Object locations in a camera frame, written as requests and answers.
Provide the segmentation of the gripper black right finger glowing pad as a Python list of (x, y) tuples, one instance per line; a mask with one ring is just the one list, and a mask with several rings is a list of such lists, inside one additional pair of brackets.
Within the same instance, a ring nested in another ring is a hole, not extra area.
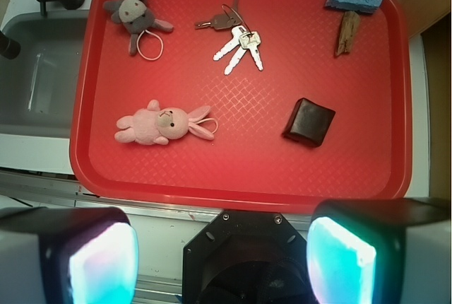
[(450, 303), (451, 203), (323, 201), (311, 216), (307, 269), (319, 303)]

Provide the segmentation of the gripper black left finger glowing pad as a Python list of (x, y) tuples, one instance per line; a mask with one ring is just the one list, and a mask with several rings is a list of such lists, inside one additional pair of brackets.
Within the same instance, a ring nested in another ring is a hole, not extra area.
[(115, 207), (1, 210), (2, 303), (131, 303), (138, 238)]

